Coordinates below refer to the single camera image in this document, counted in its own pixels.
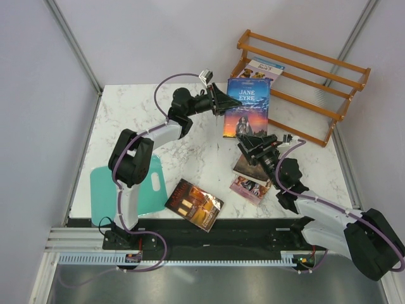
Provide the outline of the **Jane Eyre blue book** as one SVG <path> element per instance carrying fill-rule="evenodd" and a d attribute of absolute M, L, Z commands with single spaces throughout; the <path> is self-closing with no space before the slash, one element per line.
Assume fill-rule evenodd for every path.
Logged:
<path fill-rule="evenodd" d="M 228 79 L 227 94 L 241 105 L 226 111 L 223 137 L 235 138 L 238 134 L 263 137 L 268 132 L 270 105 L 270 79 Z"/>

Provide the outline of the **dog cover Bark book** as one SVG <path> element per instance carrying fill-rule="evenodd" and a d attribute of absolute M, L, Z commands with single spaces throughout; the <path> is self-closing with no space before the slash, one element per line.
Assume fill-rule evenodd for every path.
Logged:
<path fill-rule="evenodd" d="M 254 57 L 238 74 L 238 78 L 269 79 L 271 82 L 284 72 L 285 67 L 261 58 Z"/>

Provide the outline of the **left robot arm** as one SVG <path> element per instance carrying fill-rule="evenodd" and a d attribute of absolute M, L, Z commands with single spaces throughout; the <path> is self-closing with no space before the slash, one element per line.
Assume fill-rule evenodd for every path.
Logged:
<path fill-rule="evenodd" d="M 135 198 L 123 206 L 122 192 L 125 188 L 131 189 L 134 194 L 139 192 L 139 185 L 149 172 L 154 150 L 185 137 L 193 124 L 191 116 L 207 111 L 222 116 L 227 110 L 241 105 L 241 101 L 222 92 L 214 83 L 197 96 L 181 87 L 173 93 L 164 122 L 140 133 L 130 129 L 121 132 L 108 162 L 112 180 L 118 187 L 114 222 L 121 229 L 116 238 L 120 245 L 132 249 L 139 242 L 138 232 L 132 230 L 139 220 L 139 200 Z"/>

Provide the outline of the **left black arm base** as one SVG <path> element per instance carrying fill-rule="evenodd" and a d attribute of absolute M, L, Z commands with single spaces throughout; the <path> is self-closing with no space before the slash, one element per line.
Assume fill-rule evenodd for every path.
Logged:
<path fill-rule="evenodd" d="M 104 250 L 140 250 L 156 251 L 164 246 L 157 236 L 151 234 L 128 234 L 119 227 L 111 228 L 104 233 Z"/>

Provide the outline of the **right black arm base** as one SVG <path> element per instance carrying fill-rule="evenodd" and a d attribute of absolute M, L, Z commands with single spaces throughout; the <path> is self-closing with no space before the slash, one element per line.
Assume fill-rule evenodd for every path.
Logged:
<path fill-rule="evenodd" d="M 268 235 L 270 245 L 280 251 L 312 251 L 313 246 L 306 242 L 300 232 L 273 230 Z"/>

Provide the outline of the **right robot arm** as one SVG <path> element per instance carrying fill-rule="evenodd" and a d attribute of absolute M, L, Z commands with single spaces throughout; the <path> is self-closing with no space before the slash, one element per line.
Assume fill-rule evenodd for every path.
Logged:
<path fill-rule="evenodd" d="M 290 233 L 291 245 L 315 245 L 348 258 L 367 278 L 379 281 L 388 272 L 404 271 L 404 244 L 376 209 L 344 208 L 317 195 L 302 182 L 298 161 L 289 158 L 306 141 L 290 134 L 256 137 L 238 134 L 238 147 L 248 164 L 259 165 L 278 190 L 281 206 L 302 215 Z"/>

